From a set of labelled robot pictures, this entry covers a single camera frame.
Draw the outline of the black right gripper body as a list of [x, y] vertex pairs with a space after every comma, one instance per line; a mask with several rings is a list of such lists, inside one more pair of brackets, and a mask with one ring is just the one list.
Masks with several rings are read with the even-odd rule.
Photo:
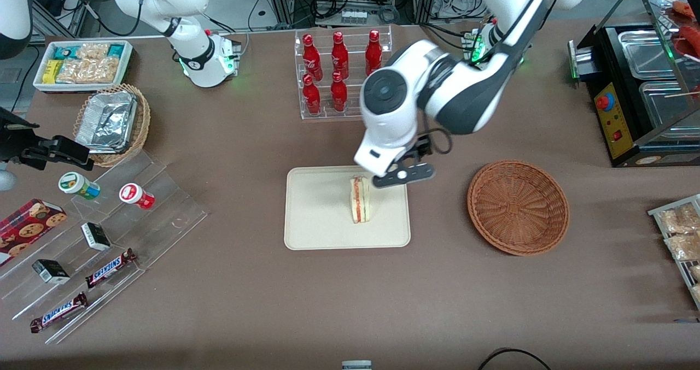
[[32, 124], [9, 110], [1, 109], [1, 158], [30, 167], [45, 167], [53, 162], [48, 147], [49, 140], [35, 134], [37, 124]]

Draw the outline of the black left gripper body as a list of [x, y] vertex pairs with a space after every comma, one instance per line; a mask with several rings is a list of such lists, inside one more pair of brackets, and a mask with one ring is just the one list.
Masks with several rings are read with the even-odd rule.
[[433, 154], [433, 142], [431, 135], [418, 136], [417, 141], [408, 151], [395, 159], [395, 164], [401, 168], [412, 168], [422, 163], [422, 158]]

